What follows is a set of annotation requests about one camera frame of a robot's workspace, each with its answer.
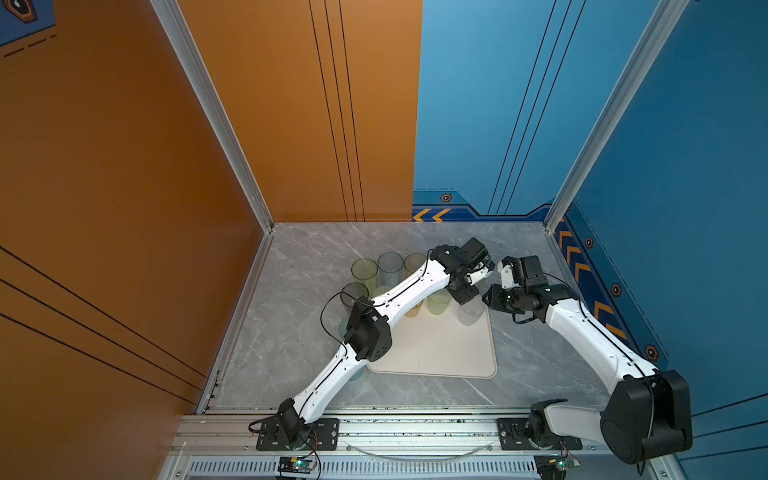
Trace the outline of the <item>short yellow glass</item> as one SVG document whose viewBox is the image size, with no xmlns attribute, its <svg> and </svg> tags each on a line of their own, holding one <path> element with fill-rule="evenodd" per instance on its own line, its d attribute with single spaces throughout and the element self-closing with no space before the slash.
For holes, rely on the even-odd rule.
<svg viewBox="0 0 768 480">
<path fill-rule="evenodd" d="M 415 317 L 421 310 L 422 302 L 416 304 L 413 308 L 405 313 L 406 317 Z"/>
</svg>

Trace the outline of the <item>short light green glass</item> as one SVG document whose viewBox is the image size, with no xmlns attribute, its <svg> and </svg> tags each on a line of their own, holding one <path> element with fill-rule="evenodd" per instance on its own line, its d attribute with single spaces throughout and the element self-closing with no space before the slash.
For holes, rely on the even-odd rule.
<svg viewBox="0 0 768 480">
<path fill-rule="evenodd" d="M 451 294 L 447 289 L 438 290 L 427 297 L 428 311 L 435 316 L 442 315 L 450 305 Z"/>
</svg>

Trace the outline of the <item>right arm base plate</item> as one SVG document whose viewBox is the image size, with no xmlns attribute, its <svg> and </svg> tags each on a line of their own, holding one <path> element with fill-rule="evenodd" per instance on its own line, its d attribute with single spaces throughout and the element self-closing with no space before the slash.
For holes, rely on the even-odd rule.
<svg viewBox="0 0 768 480">
<path fill-rule="evenodd" d="M 511 450 L 582 450 L 580 439 L 558 436 L 547 427 L 535 427 L 529 419 L 499 418 L 496 420 L 499 441 L 504 451 Z"/>
</svg>

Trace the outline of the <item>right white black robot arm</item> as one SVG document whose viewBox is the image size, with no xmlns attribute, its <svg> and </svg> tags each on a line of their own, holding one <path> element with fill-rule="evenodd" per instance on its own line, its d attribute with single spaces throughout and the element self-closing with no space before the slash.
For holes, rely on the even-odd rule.
<svg viewBox="0 0 768 480">
<path fill-rule="evenodd" d="M 690 389 L 674 370 L 663 371 L 624 345 L 587 309 L 567 284 L 552 284 L 536 256 L 506 257 L 501 281 L 483 297 L 518 324 L 539 320 L 559 333 L 600 378 L 609 394 L 600 408 L 570 406 L 564 399 L 533 404 L 527 436 L 539 448 L 561 437 L 607 446 L 627 464 L 690 449 L 694 434 Z"/>
</svg>

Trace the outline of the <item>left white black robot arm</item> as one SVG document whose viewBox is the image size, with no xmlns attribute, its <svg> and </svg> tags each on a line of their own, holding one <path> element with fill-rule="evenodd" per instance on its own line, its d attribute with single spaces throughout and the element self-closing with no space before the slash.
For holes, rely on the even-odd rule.
<svg viewBox="0 0 768 480">
<path fill-rule="evenodd" d="M 356 299 L 332 359 L 305 389 L 278 407 L 275 418 L 284 438 L 290 442 L 299 439 L 356 372 L 390 350 L 392 330 L 419 302 L 445 289 L 463 305 L 479 294 L 477 283 L 494 268 L 488 249 L 476 238 L 462 246 L 439 245 L 401 283 L 372 299 Z"/>
</svg>

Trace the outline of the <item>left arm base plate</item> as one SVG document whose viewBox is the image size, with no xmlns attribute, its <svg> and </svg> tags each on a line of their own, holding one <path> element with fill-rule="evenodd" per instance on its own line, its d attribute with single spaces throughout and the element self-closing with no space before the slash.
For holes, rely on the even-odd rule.
<svg viewBox="0 0 768 480">
<path fill-rule="evenodd" d="M 339 439 L 338 418 L 326 417 L 301 427 L 295 437 L 288 439 L 280 429 L 276 418 L 267 418 L 260 423 L 256 435 L 258 451 L 335 451 Z"/>
</svg>

